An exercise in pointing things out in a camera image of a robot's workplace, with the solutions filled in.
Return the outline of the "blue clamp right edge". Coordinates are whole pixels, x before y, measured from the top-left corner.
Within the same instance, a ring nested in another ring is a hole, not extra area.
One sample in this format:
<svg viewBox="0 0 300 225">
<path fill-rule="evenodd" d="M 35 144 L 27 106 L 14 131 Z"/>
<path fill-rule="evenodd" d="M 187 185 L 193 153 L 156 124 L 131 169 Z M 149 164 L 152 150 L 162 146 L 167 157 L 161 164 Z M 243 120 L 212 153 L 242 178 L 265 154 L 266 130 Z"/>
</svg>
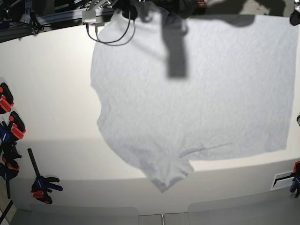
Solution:
<svg viewBox="0 0 300 225">
<path fill-rule="evenodd" d="M 293 180 L 290 187 L 290 193 L 295 194 L 295 198 L 300 196 L 300 162 L 297 161 L 293 169 Z"/>
</svg>

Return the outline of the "orange black clamp upper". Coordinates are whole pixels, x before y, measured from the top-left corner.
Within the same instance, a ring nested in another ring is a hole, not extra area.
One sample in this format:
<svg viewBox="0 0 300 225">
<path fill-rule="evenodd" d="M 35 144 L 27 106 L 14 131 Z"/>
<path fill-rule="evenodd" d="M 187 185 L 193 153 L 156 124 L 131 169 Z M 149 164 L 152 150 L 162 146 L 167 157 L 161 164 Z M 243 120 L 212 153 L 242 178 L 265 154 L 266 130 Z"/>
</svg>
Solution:
<svg viewBox="0 0 300 225">
<path fill-rule="evenodd" d="M 5 82 L 0 84 L 0 113 L 5 114 L 11 111 L 14 105 L 14 97 Z"/>
</svg>

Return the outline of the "blue bar clamp left edge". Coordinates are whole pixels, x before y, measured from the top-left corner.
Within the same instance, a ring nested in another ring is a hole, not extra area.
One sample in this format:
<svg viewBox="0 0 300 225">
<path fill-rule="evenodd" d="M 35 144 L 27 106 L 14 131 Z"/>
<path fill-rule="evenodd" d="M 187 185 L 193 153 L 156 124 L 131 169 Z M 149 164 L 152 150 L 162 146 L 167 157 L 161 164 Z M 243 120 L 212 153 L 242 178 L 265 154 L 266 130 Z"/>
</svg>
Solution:
<svg viewBox="0 0 300 225">
<path fill-rule="evenodd" d="M 0 176 L 5 180 L 7 198 L 11 199 L 10 181 L 19 173 L 17 158 L 22 158 L 16 149 L 17 142 L 8 131 L 8 125 L 3 121 L 0 123 Z"/>
</svg>

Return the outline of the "white black label card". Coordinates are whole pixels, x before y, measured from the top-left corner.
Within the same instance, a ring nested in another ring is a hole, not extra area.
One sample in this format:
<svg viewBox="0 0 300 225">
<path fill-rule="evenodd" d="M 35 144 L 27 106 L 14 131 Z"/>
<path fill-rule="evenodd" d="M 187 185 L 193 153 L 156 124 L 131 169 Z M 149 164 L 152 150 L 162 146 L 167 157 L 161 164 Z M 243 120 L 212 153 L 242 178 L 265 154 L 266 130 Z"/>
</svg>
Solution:
<svg viewBox="0 0 300 225">
<path fill-rule="evenodd" d="M 271 185 L 271 191 L 290 187 L 293 183 L 293 171 L 277 173 Z"/>
</svg>

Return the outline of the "orange black clamp lower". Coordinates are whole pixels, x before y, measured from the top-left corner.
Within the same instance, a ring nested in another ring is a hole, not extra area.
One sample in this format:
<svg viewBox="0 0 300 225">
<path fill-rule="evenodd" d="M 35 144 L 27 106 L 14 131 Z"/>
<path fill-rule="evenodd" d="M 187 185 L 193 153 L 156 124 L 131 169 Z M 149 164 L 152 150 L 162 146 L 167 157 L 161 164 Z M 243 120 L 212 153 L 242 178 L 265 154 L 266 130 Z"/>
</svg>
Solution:
<svg viewBox="0 0 300 225">
<path fill-rule="evenodd" d="M 24 122 L 21 120 L 20 116 L 15 111 L 11 112 L 9 116 L 8 131 L 9 141 L 11 142 L 23 139 L 24 134 L 26 132 Z"/>
</svg>

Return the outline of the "grey T-shirt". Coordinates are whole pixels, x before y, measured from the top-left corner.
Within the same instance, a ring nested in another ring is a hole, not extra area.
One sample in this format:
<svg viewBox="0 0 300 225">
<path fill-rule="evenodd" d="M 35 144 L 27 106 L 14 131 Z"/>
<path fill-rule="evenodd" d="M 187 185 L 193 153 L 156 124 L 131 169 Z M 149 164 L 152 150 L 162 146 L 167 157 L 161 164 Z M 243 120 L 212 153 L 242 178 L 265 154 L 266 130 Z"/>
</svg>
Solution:
<svg viewBox="0 0 300 225">
<path fill-rule="evenodd" d="M 120 13 L 99 34 L 91 86 L 109 147 L 165 192 L 191 160 L 286 149 L 298 29 L 284 17 L 181 20 L 148 9 Z"/>
</svg>

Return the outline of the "orange black clamp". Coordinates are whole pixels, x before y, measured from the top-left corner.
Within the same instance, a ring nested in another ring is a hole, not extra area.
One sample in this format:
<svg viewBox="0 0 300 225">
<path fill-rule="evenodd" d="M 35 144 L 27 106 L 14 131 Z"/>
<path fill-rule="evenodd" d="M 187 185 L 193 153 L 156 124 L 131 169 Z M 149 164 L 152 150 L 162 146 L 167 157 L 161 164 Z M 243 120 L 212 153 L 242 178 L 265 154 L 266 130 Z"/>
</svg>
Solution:
<svg viewBox="0 0 300 225">
<path fill-rule="evenodd" d="M 14 97 L 5 82 L 0 84 L 0 113 L 5 114 L 11 111 L 14 105 Z"/>
<path fill-rule="evenodd" d="M 9 141 L 11 142 L 23 139 L 24 134 L 26 132 L 24 122 L 21 120 L 20 116 L 15 111 L 11 112 L 9 116 L 8 131 Z"/>
</svg>

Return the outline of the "blue orange bar clamp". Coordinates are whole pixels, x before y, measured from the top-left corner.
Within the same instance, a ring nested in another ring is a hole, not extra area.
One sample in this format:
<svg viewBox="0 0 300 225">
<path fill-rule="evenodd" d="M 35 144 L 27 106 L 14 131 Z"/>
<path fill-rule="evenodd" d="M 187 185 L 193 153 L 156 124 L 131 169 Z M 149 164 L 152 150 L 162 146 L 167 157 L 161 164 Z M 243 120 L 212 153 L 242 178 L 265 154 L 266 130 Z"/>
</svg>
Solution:
<svg viewBox="0 0 300 225">
<path fill-rule="evenodd" d="M 60 179 L 56 177 L 44 177 L 40 174 L 37 163 L 35 161 L 33 152 L 31 148 L 28 148 L 28 154 L 34 169 L 34 172 L 36 174 L 36 178 L 34 180 L 34 183 L 31 186 L 31 193 L 33 194 L 33 198 L 37 199 L 40 202 L 43 202 L 45 204 L 52 204 L 52 198 L 49 196 L 49 193 L 51 193 L 53 190 L 56 191 L 63 191 L 63 187 L 60 185 L 57 185 L 55 183 L 59 183 Z"/>
</svg>

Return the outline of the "aluminium frame rail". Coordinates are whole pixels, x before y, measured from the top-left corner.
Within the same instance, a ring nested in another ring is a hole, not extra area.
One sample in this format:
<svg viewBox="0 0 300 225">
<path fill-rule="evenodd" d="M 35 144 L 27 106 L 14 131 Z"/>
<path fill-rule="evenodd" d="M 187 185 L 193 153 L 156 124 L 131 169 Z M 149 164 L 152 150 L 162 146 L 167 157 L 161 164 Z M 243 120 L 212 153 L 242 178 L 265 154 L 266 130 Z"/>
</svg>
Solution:
<svg viewBox="0 0 300 225">
<path fill-rule="evenodd" d="M 2 0 L 0 41 L 79 25 L 90 3 L 91 0 Z M 108 21 L 112 14 L 98 16 L 97 22 Z"/>
</svg>

